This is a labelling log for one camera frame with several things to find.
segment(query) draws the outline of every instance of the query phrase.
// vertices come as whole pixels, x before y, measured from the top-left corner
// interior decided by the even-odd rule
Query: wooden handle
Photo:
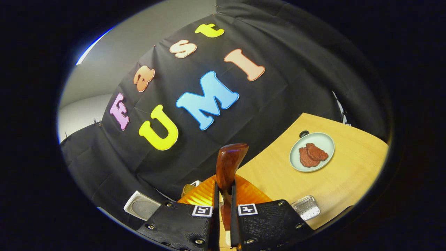
[[[217,169],[215,172],[215,181],[219,188],[228,191],[234,182],[235,172],[248,151],[248,145],[245,143],[226,145],[220,148],[217,158]]]

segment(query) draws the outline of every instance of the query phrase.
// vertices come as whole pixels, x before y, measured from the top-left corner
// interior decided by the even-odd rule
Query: wooden table
[[[334,141],[331,161],[314,172],[300,172],[289,162],[289,153],[299,134],[326,133]],[[285,199],[290,204],[312,195],[321,212],[307,221],[312,229],[324,225],[368,191],[384,164],[388,145],[357,128],[303,113],[280,137],[250,160],[237,174],[262,190],[272,200]],[[226,233],[220,222],[220,247]]]

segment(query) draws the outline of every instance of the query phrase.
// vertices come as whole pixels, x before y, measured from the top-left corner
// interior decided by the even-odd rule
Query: letter m
[[[214,115],[220,115],[220,109],[217,106],[218,99],[222,109],[228,109],[239,98],[239,94],[231,92],[215,76],[214,71],[203,75],[200,79],[203,96],[185,92],[178,98],[176,106],[186,109],[199,123],[200,130],[206,130],[214,119],[203,114],[207,112]]]

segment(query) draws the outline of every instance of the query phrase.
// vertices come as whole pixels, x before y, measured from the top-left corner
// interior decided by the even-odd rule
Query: light green plate
[[[328,154],[328,158],[324,161],[321,161],[319,165],[315,167],[304,167],[304,165],[302,165],[300,161],[301,156],[299,153],[299,148],[305,147],[307,143],[313,143],[320,149],[324,150]],[[289,162],[294,169],[297,169],[301,172],[313,172],[327,165],[334,153],[335,143],[330,136],[325,133],[312,133],[302,137],[296,142],[296,144],[294,144],[293,148],[291,148],[291,152],[289,153]]]

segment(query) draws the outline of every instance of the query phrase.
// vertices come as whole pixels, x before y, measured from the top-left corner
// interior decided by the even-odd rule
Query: meat patty
[[[300,161],[304,167],[315,167],[319,165],[320,161],[312,160],[308,156],[308,150],[306,147],[299,148],[299,153],[301,155]]]
[[[328,154],[324,150],[315,146],[313,143],[308,143],[306,145],[308,151],[308,156],[315,161],[324,161],[328,158]]]

